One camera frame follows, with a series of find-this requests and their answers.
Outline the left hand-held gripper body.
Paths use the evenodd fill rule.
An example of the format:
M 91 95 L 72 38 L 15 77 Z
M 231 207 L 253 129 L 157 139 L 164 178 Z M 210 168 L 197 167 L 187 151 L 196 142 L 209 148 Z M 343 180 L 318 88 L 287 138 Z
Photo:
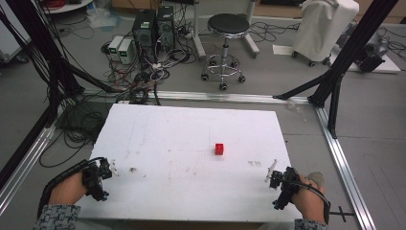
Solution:
M 87 189 L 86 195 L 97 201 L 106 201 L 109 193 L 102 187 L 102 171 L 91 167 L 82 171 L 82 184 Z

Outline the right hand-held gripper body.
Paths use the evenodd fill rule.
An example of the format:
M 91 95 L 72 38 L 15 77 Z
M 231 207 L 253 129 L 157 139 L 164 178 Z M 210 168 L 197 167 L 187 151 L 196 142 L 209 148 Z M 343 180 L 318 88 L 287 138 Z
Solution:
M 267 175 L 265 176 L 264 182 L 269 183 L 272 172 L 275 171 L 275 167 L 278 163 L 278 160 L 275 159 L 272 165 L 268 168 Z M 297 182 L 300 181 L 298 172 L 291 167 L 287 167 L 283 173 L 283 178 L 278 179 L 280 181 L 279 187 L 281 188 L 281 193 L 279 197 L 272 202 L 276 210 L 283 210 L 284 207 L 292 201 L 292 196 L 299 191 L 299 186 Z

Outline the person's right hand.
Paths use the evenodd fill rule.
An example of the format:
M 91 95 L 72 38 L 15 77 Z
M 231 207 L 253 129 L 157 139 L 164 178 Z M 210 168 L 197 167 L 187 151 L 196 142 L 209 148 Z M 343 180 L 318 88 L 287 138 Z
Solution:
M 325 180 L 320 172 L 312 172 L 307 176 L 300 175 L 301 181 L 315 189 L 322 194 L 325 193 Z M 315 193 L 307 188 L 301 188 L 292 197 L 292 201 L 299 212 L 302 214 L 303 219 L 314 220 L 325 224 L 324 218 L 324 201 Z

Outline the person's left hand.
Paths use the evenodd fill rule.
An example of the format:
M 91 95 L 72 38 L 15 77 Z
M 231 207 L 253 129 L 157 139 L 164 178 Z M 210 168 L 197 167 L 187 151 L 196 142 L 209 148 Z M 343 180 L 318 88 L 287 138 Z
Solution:
M 82 184 L 82 172 L 77 172 L 57 184 L 51 192 L 49 204 L 76 204 L 87 193 Z

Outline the white bench power supply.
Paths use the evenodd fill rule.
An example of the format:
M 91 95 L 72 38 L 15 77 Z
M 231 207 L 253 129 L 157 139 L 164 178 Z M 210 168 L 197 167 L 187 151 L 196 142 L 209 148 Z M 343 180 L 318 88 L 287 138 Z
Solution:
M 123 39 L 124 37 L 122 35 L 116 35 L 107 47 L 110 58 L 114 61 L 120 60 L 119 48 Z
M 131 51 L 132 40 L 125 38 L 119 48 L 119 56 L 122 64 L 130 64 L 133 58 Z

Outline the white paper sheet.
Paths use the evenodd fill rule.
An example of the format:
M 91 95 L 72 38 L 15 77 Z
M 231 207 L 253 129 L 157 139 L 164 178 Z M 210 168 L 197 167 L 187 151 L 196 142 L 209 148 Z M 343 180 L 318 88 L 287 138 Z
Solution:
M 273 45 L 273 53 L 275 55 L 291 56 L 294 49 L 291 46 Z

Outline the black computer tower green label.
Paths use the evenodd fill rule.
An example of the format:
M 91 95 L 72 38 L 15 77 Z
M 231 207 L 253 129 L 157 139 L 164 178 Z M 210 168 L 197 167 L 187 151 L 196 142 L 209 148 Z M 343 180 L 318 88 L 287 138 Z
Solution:
M 157 40 L 156 11 L 142 9 L 136 14 L 132 26 L 136 50 L 143 63 L 154 63 L 155 43 Z

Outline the clear plastic bag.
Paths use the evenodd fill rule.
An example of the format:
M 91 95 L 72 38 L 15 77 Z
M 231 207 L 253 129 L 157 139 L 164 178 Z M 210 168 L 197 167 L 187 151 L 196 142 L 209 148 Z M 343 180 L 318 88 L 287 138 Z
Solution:
M 86 11 L 89 25 L 93 29 L 117 27 L 122 19 L 108 9 L 94 8 Z

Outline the white covered cart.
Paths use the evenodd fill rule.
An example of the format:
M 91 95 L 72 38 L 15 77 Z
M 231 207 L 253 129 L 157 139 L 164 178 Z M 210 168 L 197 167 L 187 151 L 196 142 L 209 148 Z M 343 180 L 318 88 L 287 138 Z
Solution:
M 304 56 L 309 66 L 325 60 L 358 12 L 359 4 L 354 0 L 305 0 L 292 57 Z

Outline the black and grey floor device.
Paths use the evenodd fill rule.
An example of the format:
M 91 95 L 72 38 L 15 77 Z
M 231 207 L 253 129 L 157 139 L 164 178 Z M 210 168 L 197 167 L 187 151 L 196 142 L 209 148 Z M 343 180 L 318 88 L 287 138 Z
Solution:
M 356 57 L 354 63 L 364 73 L 370 73 L 384 62 L 383 56 L 389 51 L 387 38 L 374 33 L 365 47 Z

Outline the black round stool on wheels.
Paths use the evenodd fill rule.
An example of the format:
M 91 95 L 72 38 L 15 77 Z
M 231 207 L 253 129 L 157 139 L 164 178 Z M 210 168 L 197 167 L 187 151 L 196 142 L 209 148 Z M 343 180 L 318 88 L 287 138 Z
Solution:
M 200 79 L 208 81 L 210 76 L 218 76 L 220 79 L 219 89 L 222 91 L 228 88 L 224 81 L 225 77 L 238 75 L 238 81 L 244 83 L 246 78 L 240 70 L 239 60 L 229 54 L 229 40 L 247 35 L 250 31 L 249 22 L 236 14 L 221 13 L 209 18 L 208 30 L 213 35 L 223 37 L 224 43 L 221 54 L 210 55 L 206 58 Z

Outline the white floor board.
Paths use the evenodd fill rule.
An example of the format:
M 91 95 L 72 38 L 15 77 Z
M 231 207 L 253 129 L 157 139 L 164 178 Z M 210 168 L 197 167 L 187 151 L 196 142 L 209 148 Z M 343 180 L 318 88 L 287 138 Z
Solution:
M 400 72 L 400 69 L 394 62 L 392 62 L 392 60 L 387 55 L 383 56 L 383 60 L 384 62 L 373 70 L 374 73 L 397 74 Z M 350 66 L 349 70 L 351 72 L 361 71 L 361 69 L 355 63 Z

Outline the round white table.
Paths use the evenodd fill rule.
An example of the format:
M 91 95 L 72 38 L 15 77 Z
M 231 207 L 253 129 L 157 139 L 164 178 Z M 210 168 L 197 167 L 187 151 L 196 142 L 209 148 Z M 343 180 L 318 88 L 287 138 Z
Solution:
M 92 4 L 93 2 L 94 2 L 94 0 L 80 0 L 79 3 L 75 3 L 75 4 L 66 3 L 64 6 L 61 6 L 60 8 L 43 7 L 42 10 L 44 10 L 44 12 L 46 14 L 71 12 L 74 10 L 78 10 L 78 9 L 87 7 L 89 4 Z

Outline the aluminium floor rail black beam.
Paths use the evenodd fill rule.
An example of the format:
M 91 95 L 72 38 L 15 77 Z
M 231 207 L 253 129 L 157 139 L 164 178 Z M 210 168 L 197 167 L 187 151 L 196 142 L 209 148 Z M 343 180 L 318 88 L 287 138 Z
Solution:
M 55 133 L 55 120 L 50 120 L 50 117 L 51 108 L 47 107 L 0 171 L 0 217 Z

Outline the black short frame post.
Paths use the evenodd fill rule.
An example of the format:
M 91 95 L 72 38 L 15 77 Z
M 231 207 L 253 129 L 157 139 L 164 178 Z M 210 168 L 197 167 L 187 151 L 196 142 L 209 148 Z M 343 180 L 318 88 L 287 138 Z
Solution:
M 331 92 L 327 129 L 330 132 L 333 139 L 337 138 L 336 120 L 337 120 L 338 104 L 339 104 L 339 97 L 340 97 L 340 90 L 341 90 L 341 82 L 342 82 L 343 77 L 344 76 L 341 75 L 335 81 L 334 86 L 332 88 L 332 92 Z

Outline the long aluminium floor rail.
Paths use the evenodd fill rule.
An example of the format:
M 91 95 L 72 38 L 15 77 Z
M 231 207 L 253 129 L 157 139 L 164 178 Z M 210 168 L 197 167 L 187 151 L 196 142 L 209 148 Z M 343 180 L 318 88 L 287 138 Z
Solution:
M 269 95 L 228 94 L 228 93 L 203 93 L 182 91 L 161 91 L 156 94 L 148 93 L 150 100 L 157 98 L 159 101 L 191 101 L 233 104 L 308 104 L 306 97 L 291 97 L 287 100 L 276 99 Z

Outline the black slanted frame strut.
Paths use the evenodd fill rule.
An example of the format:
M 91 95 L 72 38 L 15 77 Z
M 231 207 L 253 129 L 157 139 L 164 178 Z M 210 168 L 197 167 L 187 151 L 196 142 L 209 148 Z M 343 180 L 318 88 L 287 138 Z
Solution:
M 339 86 L 356 56 L 372 37 L 373 33 L 383 23 L 399 0 L 372 0 L 365 14 L 359 21 L 348 42 L 329 69 L 320 77 L 300 85 L 283 94 L 274 96 L 274 99 L 287 100 L 307 89 L 317 86 L 308 101 L 315 106 L 323 106 L 326 99 L 331 97 L 330 106 L 339 102 Z

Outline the white table leg frame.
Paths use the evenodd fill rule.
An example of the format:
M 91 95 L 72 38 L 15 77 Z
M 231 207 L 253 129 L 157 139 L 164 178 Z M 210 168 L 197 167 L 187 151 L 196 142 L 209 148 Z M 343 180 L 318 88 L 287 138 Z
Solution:
M 248 0 L 248 6 L 247 6 L 247 13 L 246 13 L 246 19 L 248 22 L 252 21 L 252 17 L 254 15 L 254 9 L 256 6 L 258 0 Z M 206 52 L 204 50 L 203 44 L 200 40 L 199 36 L 199 0 L 192 0 L 193 2 L 193 30 L 192 30 L 192 40 L 194 43 L 194 46 L 196 48 L 196 51 L 198 53 L 198 58 L 199 59 L 204 59 L 206 57 Z M 244 37 L 244 40 L 246 41 L 246 44 L 249 46 L 250 51 L 253 54 L 253 58 L 256 58 L 257 55 L 260 53 L 260 50 L 253 40 L 253 38 L 247 34 Z

